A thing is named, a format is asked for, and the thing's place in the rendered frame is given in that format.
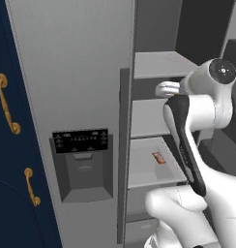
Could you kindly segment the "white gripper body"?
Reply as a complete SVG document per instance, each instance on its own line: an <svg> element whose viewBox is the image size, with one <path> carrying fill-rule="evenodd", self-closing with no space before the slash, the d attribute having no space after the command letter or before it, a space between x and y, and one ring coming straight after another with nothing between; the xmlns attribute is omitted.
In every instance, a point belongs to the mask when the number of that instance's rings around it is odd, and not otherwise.
<svg viewBox="0 0 236 248"><path fill-rule="evenodd" d="M159 98L170 98L179 93L180 83L175 81L160 82L155 89L155 95Z"/></svg>

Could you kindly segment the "grey fridge shelf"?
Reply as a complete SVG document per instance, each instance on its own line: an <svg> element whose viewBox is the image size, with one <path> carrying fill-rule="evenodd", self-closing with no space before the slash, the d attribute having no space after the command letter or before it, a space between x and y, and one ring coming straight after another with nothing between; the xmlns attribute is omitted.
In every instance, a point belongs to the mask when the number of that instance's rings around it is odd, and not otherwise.
<svg viewBox="0 0 236 248"><path fill-rule="evenodd" d="M176 51L137 52L134 58L135 78L184 77L196 65Z"/></svg>
<svg viewBox="0 0 236 248"><path fill-rule="evenodd" d="M169 135L162 108L166 99L133 101L131 138Z"/></svg>

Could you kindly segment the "orange lemon wedge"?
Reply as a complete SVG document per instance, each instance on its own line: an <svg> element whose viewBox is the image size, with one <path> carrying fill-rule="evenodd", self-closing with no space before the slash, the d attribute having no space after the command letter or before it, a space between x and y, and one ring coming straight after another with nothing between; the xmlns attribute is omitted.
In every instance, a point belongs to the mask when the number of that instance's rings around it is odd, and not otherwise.
<svg viewBox="0 0 236 248"><path fill-rule="evenodd" d="M159 165L165 164L165 160L159 152L153 152L152 155L154 156Z"/></svg>

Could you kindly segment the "grey fridge drawer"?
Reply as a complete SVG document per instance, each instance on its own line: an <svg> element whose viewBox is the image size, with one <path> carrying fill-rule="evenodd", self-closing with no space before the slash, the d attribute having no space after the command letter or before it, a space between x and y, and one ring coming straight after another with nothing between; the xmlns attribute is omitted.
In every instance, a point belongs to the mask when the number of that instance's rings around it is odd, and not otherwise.
<svg viewBox="0 0 236 248"><path fill-rule="evenodd" d="M165 164L159 165L153 152L159 152ZM129 164L129 188L156 186L186 182L176 159L163 138L133 139Z"/></svg>
<svg viewBox="0 0 236 248"><path fill-rule="evenodd" d="M127 223L125 248L143 248L146 240L155 232L157 224L156 219Z"/></svg>

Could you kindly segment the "grey fridge door with dispenser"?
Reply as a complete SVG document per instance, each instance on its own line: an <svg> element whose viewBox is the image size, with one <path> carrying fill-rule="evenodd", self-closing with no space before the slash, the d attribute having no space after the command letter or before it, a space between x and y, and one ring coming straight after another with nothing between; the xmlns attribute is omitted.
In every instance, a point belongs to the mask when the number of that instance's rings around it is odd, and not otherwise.
<svg viewBox="0 0 236 248"><path fill-rule="evenodd" d="M134 0L5 0L64 248L121 248L116 199L63 203L52 132L119 134L120 71L131 62Z"/></svg>

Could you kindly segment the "navy cabinet door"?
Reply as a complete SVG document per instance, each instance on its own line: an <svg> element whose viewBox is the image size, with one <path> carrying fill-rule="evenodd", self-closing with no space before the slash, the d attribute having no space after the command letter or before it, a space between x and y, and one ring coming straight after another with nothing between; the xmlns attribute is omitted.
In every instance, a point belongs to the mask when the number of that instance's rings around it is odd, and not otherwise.
<svg viewBox="0 0 236 248"><path fill-rule="evenodd" d="M1 179L30 199L24 175L24 170L30 168L33 171L30 183L34 194L41 199L56 228L44 165L5 0L0 0L0 73L8 79L8 86L3 89L3 93L12 120L21 128L18 135L11 132L0 101L0 165L5 163L10 167L9 173L3 175Z"/></svg>
<svg viewBox="0 0 236 248"><path fill-rule="evenodd" d="M0 248L63 248L50 213L0 181Z"/></svg>

